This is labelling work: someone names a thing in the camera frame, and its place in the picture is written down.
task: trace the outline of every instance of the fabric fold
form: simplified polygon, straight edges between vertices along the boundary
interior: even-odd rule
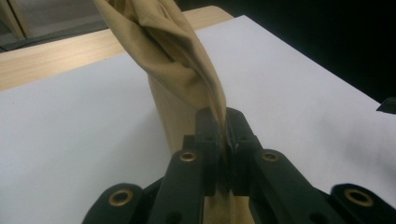
[[[225,130],[226,102],[215,68],[173,0],[94,0],[113,34],[148,74],[172,153],[210,107]],[[205,223],[252,223],[246,197],[219,187],[205,198]]]

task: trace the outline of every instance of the brass screw hole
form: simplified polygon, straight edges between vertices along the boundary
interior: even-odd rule
[[[195,159],[197,159],[197,156],[195,155],[195,153],[192,153],[192,152],[184,152],[184,153],[180,154],[179,157],[182,161],[195,161]]]
[[[348,200],[363,207],[371,207],[374,201],[370,195],[358,189],[346,189],[344,194]]]
[[[264,152],[262,153],[262,158],[266,161],[278,161],[279,157],[271,152]]]
[[[108,198],[108,203],[111,206],[120,207],[132,200],[134,194],[130,189],[119,189],[112,193]]]

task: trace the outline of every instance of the wooden table edge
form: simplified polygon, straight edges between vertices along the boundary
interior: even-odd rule
[[[233,18],[219,7],[183,12],[194,30]],[[109,29],[0,53],[0,91],[61,74],[125,52]]]

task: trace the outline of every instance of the beige cloth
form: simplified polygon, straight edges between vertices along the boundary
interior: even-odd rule
[[[226,104],[219,78],[174,1],[94,1],[122,46],[148,73],[172,153],[181,149],[185,134],[194,134],[199,109],[210,107],[224,130]],[[235,222],[251,223],[246,198],[222,190],[205,198],[204,223]]]

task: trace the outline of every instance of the crumpled cloth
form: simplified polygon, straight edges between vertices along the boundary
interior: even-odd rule
[[[215,68],[173,0],[94,0],[109,28],[148,74],[172,153],[210,107],[224,130],[226,101]],[[246,197],[219,188],[205,198],[204,223],[253,223]]]

